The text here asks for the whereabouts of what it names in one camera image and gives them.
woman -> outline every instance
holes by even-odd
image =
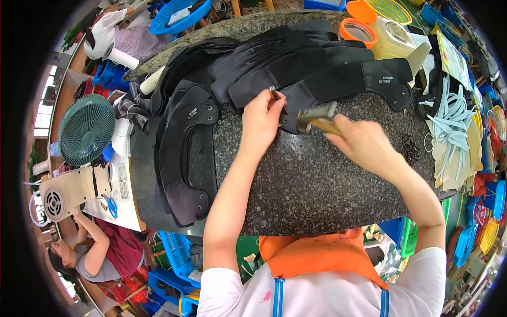
[[[129,277],[144,262],[143,244],[128,229],[95,218],[96,225],[81,212],[74,215],[78,239],[73,249],[62,240],[52,242],[48,255],[53,268],[64,279],[76,281],[79,275],[88,281],[102,283]],[[88,233],[93,245],[83,243]]]
[[[384,283],[361,229],[318,237],[260,237],[263,265],[242,285],[236,241],[256,168],[273,142],[285,98],[268,90],[247,105],[241,145],[204,228],[198,317],[439,316],[445,294],[445,221],[429,185],[391,146],[379,124],[337,115],[343,136],[326,137],[349,159],[398,188],[419,236],[396,284]]]
[[[81,20],[81,32],[85,35],[83,46],[91,59],[102,58],[111,43],[115,43],[116,49],[135,58],[147,57],[166,45],[162,36],[150,32],[152,21],[148,11],[134,19],[129,27],[119,29],[116,24],[134,9],[98,15],[99,10],[93,9]]]

white roller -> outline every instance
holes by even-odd
[[[132,57],[132,56],[128,55],[127,53],[124,53],[124,52],[117,50],[115,48],[113,48],[111,50],[111,53],[109,54],[109,56],[107,58],[112,60],[115,63],[124,65],[130,69],[136,69],[140,63],[139,59]]]
[[[164,71],[165,66],[160,67],[156,72],[151,74],[148,78],[146,78],[140,85],[141,92],[145,95],[149,95],[155,90],[155,86]]]

blue scissors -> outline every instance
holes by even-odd
[[[116,202],[111,197],[107,197],[105,194],[102,194],[102,197],[107,201],[107,208],[109,209],[109,212],[111,213],[111,216],[113,216],[114,219],[118,218],[118,206],[116,205]]]

woman's black hair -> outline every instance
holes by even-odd
[[[55,269],[55,271],[60,272],[62,277],[72,283],[76,283],[78,281],[79,273],[75,268],[64,266],[62,263],[62,258],[51,251],[51,248],[48,248],[48,256],[49,262]]]
[[[99,8],[93,8],[84,18],[81,20],[81,33],[84,33],[85,39],[90,44],[92,49],[95,48],[95,38],[93,37],[92,30],[90,29],[93,23],[95,23],[95,18],[97,14],[100,12]]]

desk fan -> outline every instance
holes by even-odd
[[[65,161],[81,166],[99,157],[111,142],[115,119],[113,107],[103,96],[91,94],[78,99],[63,115],[58,130],[60,152]],[[30,199],[30,213],[31,201],[39,193],[48,218],[44,225],[47,225],[69,217],[75,207],[109,191],[105,166],[86,165],[41,182]]]

